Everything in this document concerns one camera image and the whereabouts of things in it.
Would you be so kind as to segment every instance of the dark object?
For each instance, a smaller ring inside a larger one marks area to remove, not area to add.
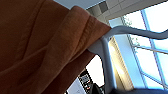
[[[88,93],[90,91],[91,85],[93,84],[93,81],[92,81],[87,69],[85,69],[85,71],[83,71],[78,78],[79,78],[84,90],[86,91],[86,93]]]
[[[106,4],[106,1],[101,2],[101,3],[99,4],[99,7],[100,7],[100,10],[101,10],[101,12],[102,12],[102,13],[104,13],[105,11],[107,11],[107,10],[108,10],[108,7],[107,7],[107,4]]]
[[[90,91],[88,94],[103,94],[99,88],[99,86],[94,83],[91,85]]]

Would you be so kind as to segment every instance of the glass window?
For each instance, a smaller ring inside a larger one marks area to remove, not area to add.
[[[144,76],[145,78],[145,81],[146,81],[146,84],[147,84],[147,87],[149,89],[163,89],[163,86],[158,84],[157,82],[153,81],[152,79]]]
[[[148,38],[136,36],[136,35],[130,35],[130,37],[131,37],[133,45],[151,47],[150,41]]]
[[[161,68],[163,71],[163,75],[165,79],[168,79],[168,55],[167,54],[163,54],[163,53],[157,53],[158,54],[158,58],[161,64]]]
[[[146,29],[140,11],[127,14],[123,18],[124,18],[125,25],[127,26],[143,29],[143,30]],[[150,47],[150,42],[148,38],[136,36],[136,35],[130,35],[130,37],[134,45]]]
[[[142,71],[161,81],[153,52],[141,48],[135,48],[135,52]]]
[[[150,30],[154,32],[163,32],[168,29],[168,2],[164,2],[153,7],[145,9]],[[157,49],[168,50],[168,39],[165,40],[154,40],[155,47]]]

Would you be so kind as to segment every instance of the orange fabric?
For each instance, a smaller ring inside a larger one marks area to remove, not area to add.
[[[110,30],[80,7],[52,0],[0,1],[1,94],[63,94]]]

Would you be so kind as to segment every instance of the white ceiling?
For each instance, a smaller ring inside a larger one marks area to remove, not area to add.
[[[87,9],[91,6],[94,6],[105,0],[54,0],[61,5],[67,7],[68,9],[72,8],[74,5],[80,6],[83,9]]]

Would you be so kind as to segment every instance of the white surface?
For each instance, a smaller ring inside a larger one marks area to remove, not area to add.
[[[123,2],[121,2],[121,8],[124,9],[124,8],[127,8],[135,3],[138,3],[139,1],[141,0],[124,0]]]
[[[67,92],[68,94],[86,94],[78,78],[71,84]]]
[[[119,4],[118,0],[106,0],[106,3],[109,9]]]
[[[121,10],[120,5],[117,5],[117,6],[110,9],[110,13],[113,14],[113,13],[118,12],[120,10]]]
[[[54,1],[60,3],[61,5],[69,9],[72,8],[74,5],[87,9],[105,0],[54,0]]]
[[[101,14],[99,5],[92,7],[92,11],[93,11],[94,16],[99,16]]]
[[[95,56],[92,61],[86,66],[93,83],[96,83],[98,86],[104,85],[104,76],[102,63],[99,56]]]

